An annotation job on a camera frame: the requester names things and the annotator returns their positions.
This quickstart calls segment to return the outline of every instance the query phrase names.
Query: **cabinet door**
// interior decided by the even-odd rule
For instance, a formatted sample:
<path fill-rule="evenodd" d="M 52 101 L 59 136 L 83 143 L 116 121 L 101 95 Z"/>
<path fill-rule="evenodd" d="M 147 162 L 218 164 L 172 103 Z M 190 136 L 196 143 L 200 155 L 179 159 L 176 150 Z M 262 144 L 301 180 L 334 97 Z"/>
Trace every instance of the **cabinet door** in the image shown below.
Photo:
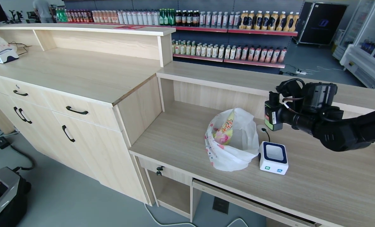
<path fill-rule="evenodd" d="M 12 99 L 18 106 L 21 106 L 23 115 L 32 121 L 33 126 L 43 137 L 48 145 L 50 156 L 57 157 L 61 163 L 82 174 L 96 178 L 75 148 L 74 143 L 67 138 L 62 125 L 60 125 L 50 109 L 20 99 Z"/>
<path fill-rule="evenodd" d="M 147 203 L 121 132 L 54 112 L 99 182 Z"/>

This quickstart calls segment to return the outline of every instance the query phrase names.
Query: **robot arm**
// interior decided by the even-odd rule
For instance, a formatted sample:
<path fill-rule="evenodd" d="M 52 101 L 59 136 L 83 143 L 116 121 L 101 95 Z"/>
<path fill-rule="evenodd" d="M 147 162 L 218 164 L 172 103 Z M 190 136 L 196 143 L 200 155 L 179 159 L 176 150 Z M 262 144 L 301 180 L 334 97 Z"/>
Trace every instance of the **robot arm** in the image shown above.
<path fill-rule="evenodd" d="M 368 147 L 375 142 L 375 111 L 349 119 L 342 119 L 343 111 L 331 106 L 337 92 L 335 84 L 308 83 L 291 79 L 277 86 L 278 93 L 270 92 L 265 102 L 265 123 L 273 131 L 283 123 L 302 130 L 320 140 L 332 151 L 347 151 Z M 292 102 L 279 102 L 279 95 Z"/>

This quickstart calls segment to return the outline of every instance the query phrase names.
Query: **red shelf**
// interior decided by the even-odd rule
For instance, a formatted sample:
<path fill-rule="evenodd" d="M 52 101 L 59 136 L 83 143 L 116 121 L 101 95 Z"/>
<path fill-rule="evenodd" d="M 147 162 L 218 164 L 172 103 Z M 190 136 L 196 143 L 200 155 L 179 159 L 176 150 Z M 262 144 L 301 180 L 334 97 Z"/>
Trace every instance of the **red shelf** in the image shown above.
<path fill-rule="evenodd" d="M 224 59 L 222 58 L 211 58 L 211 57 L 202 57 L 202 56 L 194 56 L 194 55 L 178 55 L 173 54 L 174 57 L 182 57 L 182 58 L 190 58 L 190 59 L 200 59 L 205 61 L 217 61 L 217 62 L 223 62 Z"/>
<path fill-rule="evenodd" d="M 198 31 L 198 32 L 228 32 L 228 29 L 222 28 L 210 28 L 210 27 L 185 27 L 185 26 L 173 26 L 176 30 L 186 30 L 186 31 Z"/>
<path fill-rule="evenodd" d="M 258 61 L 224 59 L 224 62 L 242 64 L 242 65 L 251 65 L 251 66 L 266 66 L 266 67 L 272 67 L 272 68 L 285 68 L 284 64 L 264 63 L 264 62 L 258 62 Z"/>
<path fill-rule="evenodd" d="M 274 36 L 297 36 L 298 32 L 285 32 L 285 31 L 270 31 L 270 30 L 254 30 L 254 29 L 228 29 L 229 33 L 245 33 L 245 34 L 261 34 L 261 35 L 274 35 Z"/>

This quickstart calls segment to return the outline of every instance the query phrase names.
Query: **white box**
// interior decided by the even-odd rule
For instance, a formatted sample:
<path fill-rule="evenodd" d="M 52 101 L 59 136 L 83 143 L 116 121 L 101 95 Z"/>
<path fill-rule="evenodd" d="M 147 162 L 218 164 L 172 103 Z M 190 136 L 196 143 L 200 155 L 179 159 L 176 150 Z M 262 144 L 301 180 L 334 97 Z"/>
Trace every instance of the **white box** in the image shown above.
<path fill-rule="evenodd" d="M 288 169 L 285 146 L 278 143 L 263 141 L 259 148 L 260 169 L 284 175 Z"/>

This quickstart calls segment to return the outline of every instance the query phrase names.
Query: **small white device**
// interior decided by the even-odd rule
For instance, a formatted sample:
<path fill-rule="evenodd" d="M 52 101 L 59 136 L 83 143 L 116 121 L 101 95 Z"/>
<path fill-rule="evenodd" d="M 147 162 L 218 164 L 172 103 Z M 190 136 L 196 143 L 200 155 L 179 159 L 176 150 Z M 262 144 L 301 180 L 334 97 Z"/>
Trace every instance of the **small white device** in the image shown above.
<path fill-rule="evenodd" d="M 288 160 L 284 145 L 263 141 L 259 153 L 261 170 L 285 175 Z"/>
<path fill-rule="evenodd" d="M 18 54 L 13 49 L 5 49 L 0 51 L 0 63 L 4 64 L 18 59 Z"/>

